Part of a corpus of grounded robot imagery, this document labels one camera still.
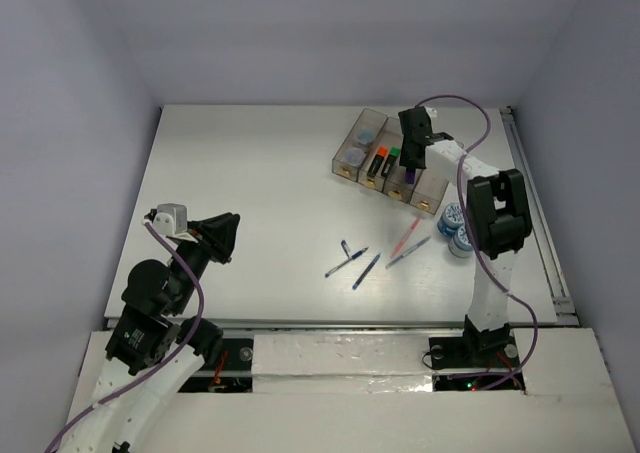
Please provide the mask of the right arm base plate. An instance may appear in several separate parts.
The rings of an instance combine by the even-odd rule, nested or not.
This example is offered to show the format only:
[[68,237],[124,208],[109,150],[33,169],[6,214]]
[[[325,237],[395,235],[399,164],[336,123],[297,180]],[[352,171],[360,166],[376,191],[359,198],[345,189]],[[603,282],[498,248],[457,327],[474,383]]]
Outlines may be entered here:
[[480,342],[470,336],[432,337],[429,339],[429,365],[436,371],[469,370],[518,366],[520,357],[514,339]]

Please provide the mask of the clear jar blue clips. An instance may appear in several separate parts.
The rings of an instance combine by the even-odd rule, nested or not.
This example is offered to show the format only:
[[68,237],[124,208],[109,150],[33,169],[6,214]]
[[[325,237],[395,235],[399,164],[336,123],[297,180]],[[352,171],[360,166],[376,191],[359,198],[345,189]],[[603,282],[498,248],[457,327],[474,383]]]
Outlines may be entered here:
[[374,142],[377,134],[374,131],[368,129],[362,129],[358,131],[354,137],[354,144],[360,148],[369,148]]

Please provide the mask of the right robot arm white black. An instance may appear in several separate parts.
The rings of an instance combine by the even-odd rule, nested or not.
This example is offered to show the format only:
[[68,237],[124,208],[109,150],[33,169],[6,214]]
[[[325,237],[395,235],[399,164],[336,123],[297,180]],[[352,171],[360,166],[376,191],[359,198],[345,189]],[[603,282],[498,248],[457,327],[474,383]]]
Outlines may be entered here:
[[423,106],[398,114],[400,165],[430,169],[460,194],[464,227],[476,257],[471,305],[460,336],[430,340],[434,370],[485,368],[511,343],[508,293],[516,256],[532,233],[523,174],[472,156],[446,133],[433,131]]

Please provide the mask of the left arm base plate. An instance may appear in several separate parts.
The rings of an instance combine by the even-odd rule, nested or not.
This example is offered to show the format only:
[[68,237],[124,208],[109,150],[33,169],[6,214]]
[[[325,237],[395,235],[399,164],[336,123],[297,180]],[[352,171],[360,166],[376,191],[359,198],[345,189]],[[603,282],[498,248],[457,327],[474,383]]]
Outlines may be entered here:
[[250,337],[225,339],[222,354],[226,354],[225,359],[219,358],[215,363],[203,366],[201,370],[213,374],[219,366],[222,366],[220,376],[249,374],[254,356],[254,339]]

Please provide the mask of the green cap highlighter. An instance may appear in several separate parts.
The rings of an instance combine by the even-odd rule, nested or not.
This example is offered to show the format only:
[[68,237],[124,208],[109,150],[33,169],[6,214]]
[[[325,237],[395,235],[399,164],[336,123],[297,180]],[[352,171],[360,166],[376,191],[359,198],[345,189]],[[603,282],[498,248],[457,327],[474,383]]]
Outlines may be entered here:
[[387,178],[393,171],[396,162],[400,156],[400,149],[398,147],[392,147],[388,155],[386,156],[384,165],[381,169],[380,176]]

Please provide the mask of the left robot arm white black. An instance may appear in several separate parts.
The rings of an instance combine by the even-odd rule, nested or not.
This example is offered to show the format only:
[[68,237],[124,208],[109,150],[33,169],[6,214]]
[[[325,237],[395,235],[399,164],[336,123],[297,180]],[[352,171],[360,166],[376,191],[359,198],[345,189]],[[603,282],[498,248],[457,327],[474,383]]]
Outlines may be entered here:
[[89,403],[52,452],[140,451],[189,377],[223,354],[222,329],[204,317],[200,280],[209,264],[230,262],[239,215],[190,220],[185,206],[166,203],[142,224],[170,258],[131,269]]

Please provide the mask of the purple cap highlighter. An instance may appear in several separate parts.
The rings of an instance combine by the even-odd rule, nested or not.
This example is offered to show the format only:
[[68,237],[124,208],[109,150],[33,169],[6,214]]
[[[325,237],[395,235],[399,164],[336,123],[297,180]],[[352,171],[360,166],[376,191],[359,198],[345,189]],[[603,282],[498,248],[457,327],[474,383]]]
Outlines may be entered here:
[[415,182],[416,171],[413,169],[406,169],[404,175],[404,182],[406,184],[413,184]]

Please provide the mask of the blue white tub front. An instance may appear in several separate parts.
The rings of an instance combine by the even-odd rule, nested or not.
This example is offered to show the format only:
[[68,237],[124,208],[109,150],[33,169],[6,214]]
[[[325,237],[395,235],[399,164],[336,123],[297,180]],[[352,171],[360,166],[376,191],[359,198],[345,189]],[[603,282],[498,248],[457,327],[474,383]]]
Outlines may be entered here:
[[469,258],[473,255],[474,249],[469,241],[465,226],[461,226],[455,231],[449,241],[448,248],[458,258]]

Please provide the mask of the orange cap highlighter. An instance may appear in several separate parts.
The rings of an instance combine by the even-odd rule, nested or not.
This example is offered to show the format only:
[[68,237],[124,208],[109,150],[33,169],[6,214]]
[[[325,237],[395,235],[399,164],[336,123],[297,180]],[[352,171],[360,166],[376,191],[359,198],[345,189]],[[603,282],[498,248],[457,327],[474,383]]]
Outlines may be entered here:
[[368,178],[374,178],[378,174],[386,159],[387,153],[388,149],[386,147],[379,147],[377,149],[367,170]]

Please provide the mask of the clear jar purple clips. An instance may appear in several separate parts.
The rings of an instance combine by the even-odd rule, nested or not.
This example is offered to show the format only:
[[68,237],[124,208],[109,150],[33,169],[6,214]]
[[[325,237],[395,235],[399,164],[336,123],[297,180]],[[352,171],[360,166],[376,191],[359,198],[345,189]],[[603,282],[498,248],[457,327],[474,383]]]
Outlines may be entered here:
[[350,167],[359,168],[366,158],[366,152],[357,147],[348,148],[343,156],[343,162]]

